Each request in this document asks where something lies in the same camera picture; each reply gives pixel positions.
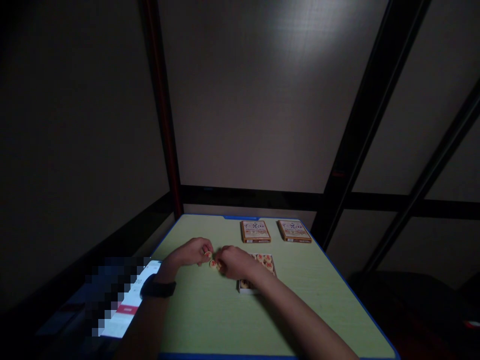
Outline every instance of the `game piece box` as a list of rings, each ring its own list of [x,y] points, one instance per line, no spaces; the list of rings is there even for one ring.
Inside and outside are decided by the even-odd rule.
[[[265,221],[241,221],[241,239],[244,243],[270,243],[269,230]]]
[[[278,220],[281,237],[289,243],[311,243],[312,238],[301,221]]]
[[[250,254],[250,256],[253,257],[253,258],[255,258],[255,259],[257,259],[257,255],[258,255],[257,253],[251,253],[251,254]],[[271,265],[272,265],[272,271],[271,271],[271,273],[272,273],[273,276],[276,277],[276,276],[277,276],[277,269],[275,268],[274,257],[272,256],[272,254],[261,254],[261,255],[262,255],[263,257],[265,257],[265,256],[267,256],[267,255],[270,256],[270,258],[271,258],[270,263],[271,263]],[[263,260],[262,264],[263,264],[264,266],[266,266],[266,265],[265,265],[265,264],[266,264],[266,260]],[[242,280],[237,281],[237,284],[236,284],[236,287],[237,287],[238,292],[239,292],[240,294],[250,294],[250,295],[259,294],[258,289],[255,288],[251,283],[248,283],[248,286],[249,286],[248,288],[243,288],[243,287],[241,287],[241,286],[240,286],[240,282],[241,282],[241,281],[242,281]]]

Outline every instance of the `table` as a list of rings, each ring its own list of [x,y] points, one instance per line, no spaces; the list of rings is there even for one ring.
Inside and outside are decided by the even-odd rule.
[[[265,221],[271,242],[243,243],[241,220]],[[184,214],[153,252],[152,259],[162,260],[195,237],[210,239],[215,251],[224,245],[235,245],[248,253],[272,254],[278,278],[359,357],[399,359],[395,348],[317,243],[283,241],[277,220],[280,219]],[[278,320],[269,315],[270,308],[261,295],[239,294],[236,281],[222,276],[208,264],[182,267],[176,282],[164,324],[161,346],[164,358],[296,356],[289,345],[292,343],[289,332],[281,323],[276,325]]]

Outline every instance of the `black wristwatch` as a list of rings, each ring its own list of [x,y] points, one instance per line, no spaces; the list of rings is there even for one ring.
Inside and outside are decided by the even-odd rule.
[[[168,284],[154,282],[155,275],[150,275],[143,283],[140,290],[141,299],[144,297],[168,298],[174,294],[177,283],[175,281]]]

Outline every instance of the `vertical post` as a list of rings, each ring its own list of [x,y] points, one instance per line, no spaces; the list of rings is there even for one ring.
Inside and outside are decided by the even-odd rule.
[[[175,219],[178,220],[184,213],[184,206],[180,196],[180,172],[158,1],[140,0],[140,13],[150,64],[151,81],[155,93],[156,111],[165,156],[168,184],[173,201],[173,213]]]

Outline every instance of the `wall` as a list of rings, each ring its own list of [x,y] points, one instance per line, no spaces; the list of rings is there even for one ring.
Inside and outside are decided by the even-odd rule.
[[[353,191],[408,195],[480,78],[480,3],[432,1]],[[427,199],[480,201],[480,123]],[[363,269],[393,216],[344,211],[328,255],[345,277]],[[429,274],[457,288],[480,271],[480,221],[413,218],[380,270]]]
[[[0,71],[5,311],[169,186],[136,1],[31,5]]]
[[[181,183],[322,193],[387,1],[160,1]]]

